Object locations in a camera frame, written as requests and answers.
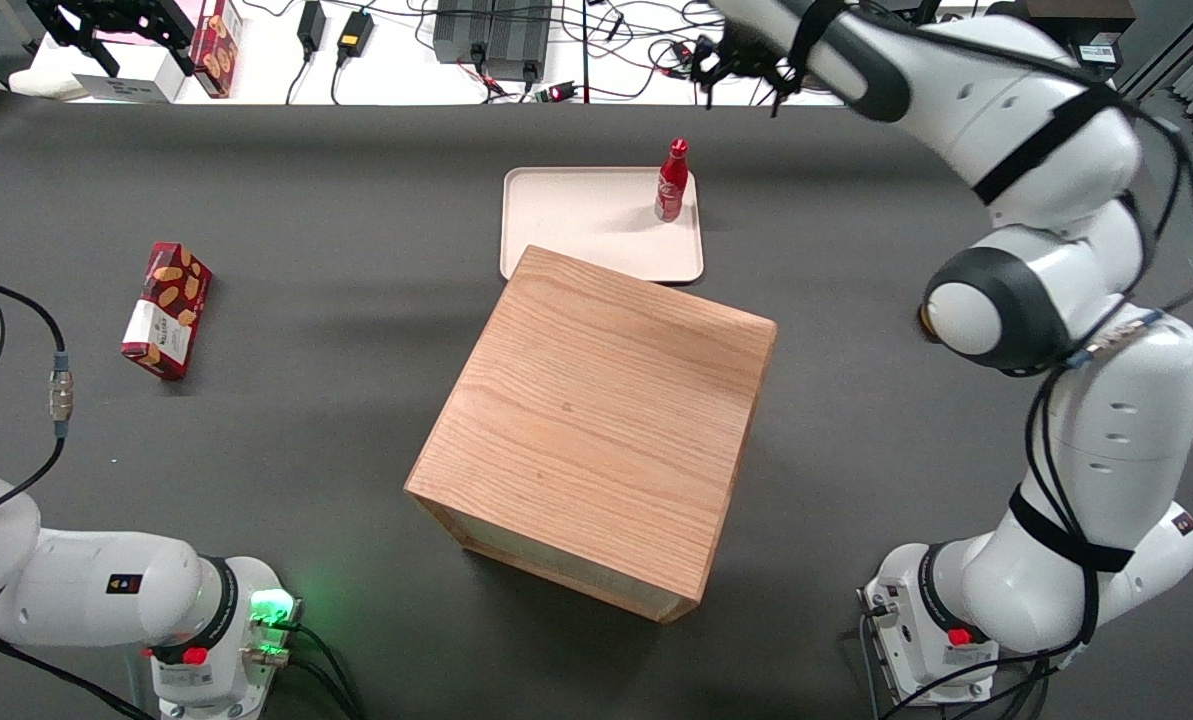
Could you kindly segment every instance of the red bottle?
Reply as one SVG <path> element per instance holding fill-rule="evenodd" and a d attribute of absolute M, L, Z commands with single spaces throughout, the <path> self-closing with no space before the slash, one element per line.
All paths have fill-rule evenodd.
<path fill-rule="evenodd" d="M 684 163 L 684 154 L 690 143 L 684 137 L 672 141 L 668 161 L 659 170 L 659 197 L 654 211 L 663 223 L 670 223 L 680 217 L 680 205 L 684 204 L 684 186 L 690 182 L 690 168 Z"/>

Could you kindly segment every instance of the white table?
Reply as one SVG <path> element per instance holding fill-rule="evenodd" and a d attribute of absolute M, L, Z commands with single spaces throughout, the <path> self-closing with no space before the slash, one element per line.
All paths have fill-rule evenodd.
<path fill-rule="evenodd" d="M 245 19 L 245 31 L 241 33 L 237 76 L 231 86 L 231 97 L 225 100 L 214 100 L 192 77 L 186 77 L 175 104 L 245 104 L 279 105 L 285 103 L 285 95 L 295 74 L 303 63 L 302 46 L 293 36 L 298 27 L 302 0 L 235 0 L 236 8 Z M 576 38 L 582 37 L 579 24 L 582 20 L 583 0 L 552 0 L 552 21 L 550 46 L 545 76 L 537 88 L 573 81 L 582 85 L 582 45 Z M 693 4 L 688 10 L 692 23 L 715 21 L 709 27 L 687 27 L 680 10 L 687 0 L 660 0 L 655 4 L 626 0 L 614 4 L 628 24 L 638 26 L 637 35 L 645 35 L 647 27 L 676 29 L 679 36 L 656 36 L 629 38 L 626 29 L 619 29 L 613 41 L 606 41 L 608 31 L 614 26 L 613 13 L 608 13 L 610 4 L 593 5 L 588 8 L 591 24 L 591 85 L 600 91 L 619 92 L 632 95 L 642 87 L 643 94 L 633 99 L 612 97 L 592 92 L 593 104 L 633 103 L 641 105 L 691 105 L 705 103 L 704 97 L 696 95 L 696 87 L 684 79 L 666 77 L 656 74 L 650 77 L 650 50 L 655 55 L 663 52 L 668 42 L 656 42 L 660 37 L 675 37 L 679 41 L 694 41 L 698 35 L 706 35 L 712 41 L 721 39 L 718 13 L 707 10 L 706 5 Z M 944 4 L 940 13 L 960 13 L 970 15 L 971 4 L 965 0 Z M 304 73 L 299 87 L 295 92 L 295 105 L 330 104 L 330 79 L 334 76 L 336 60 L 336 38 L 344 31 L 346 18 L 359 5 L 330 4 L 322 0 L 326 14 L 324 38 L 321 50 L 313 55 L 311 67 Z M 437 63 L 435 55 L 424 44 L 431 44 L 433 15 L 419 17 L 421 12 L 435 10 L 435 0 L 375 0 L 369 12 L 373 15 L 375 27 L 369 37 L 367 46 L 359 58 L 350 60 L 336 87 L 336 99 L 342 105 L 474 105 L 486 99 L 486 87 L 474 77 L 469 77 L 456 66 Z M 160 46 L 138 49 L 148 52 L 165 52 Z M 80 58 L 74 46 L 55 46 L 44 42 L 35 56 L 32 67 L 72 67 Z M 673 61 L 666 55 L 665 61 Z M 503 87 L 513 94 L 523 92 L 523 83 L 503 82 Z M 715 88 L 712 97 L 716 105 L 753 105 L 765 99 L 769 105 L 769 86 L 756 79 L 730 77 Z M 512 99 L 496 103 L 513 103 Z M 787 105 L 839 105 L 840 101 L 830 94 L 802 92 L 787 99 Z"/>

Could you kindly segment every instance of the wooden box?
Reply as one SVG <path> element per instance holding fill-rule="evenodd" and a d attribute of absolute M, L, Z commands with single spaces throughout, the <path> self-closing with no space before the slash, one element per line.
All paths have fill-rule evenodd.
<path fill-rule="evenodd" d="M 668 623 L 701 601 L 774 336 L 530 247 L 404 490 L 468 550 Z"/>

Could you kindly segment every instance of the gray tabletop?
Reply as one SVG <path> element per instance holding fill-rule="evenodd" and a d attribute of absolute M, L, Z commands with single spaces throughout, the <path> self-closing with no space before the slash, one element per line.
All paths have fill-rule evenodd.
<path fill-rule="evenodd" d="M 686 292 L 780 327 L 706 596 L 660 628 L 459 551 L 401 484 L 503 286 L 503 174 L 656 165 L 674 135 L 705 231 L 706 274 Z M 853 588 L 897 544 L 993 528 L 1024 468 L 1036 381 L 911 323 L 929 274 L 987 229 L 934 155 L 834 108 L 0 97 L 0 283 L 57 315 L 78 375 L 64 459 L 32 492 L 44 523 L 270 561 L 378 719 L 869 716 Z M 181 384 L 119 355 L 157 240 L 217 274 Z M 1149 299 L 1187 283 L 1183 242 Z M 33 316 L 6 314 L 0 476 L 16 482 L 51 442 L 49 345 Z M 1180 502 L 1193 511 L 1193 452 Z M 41 654 L 124 691 L 120 651 Z M 283 674 L 266 716 L 336 716 L 322 697 Z M 1193 573 L 1105 626 L 1049 703 L 1193 716 Z M 0 719 L 19 716 L 115 715 L 0 657 Z"/>

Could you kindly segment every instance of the red button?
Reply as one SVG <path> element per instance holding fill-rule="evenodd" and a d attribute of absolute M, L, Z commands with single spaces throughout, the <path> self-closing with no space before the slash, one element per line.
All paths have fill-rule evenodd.
<path fill-rule="evenodd" d="M 947 632 L 947 643 L 952 643 L 952 647 L 960 647 L 963 644 L 973 643 L 973 635 L 965 628 L 952 628 Z"/>

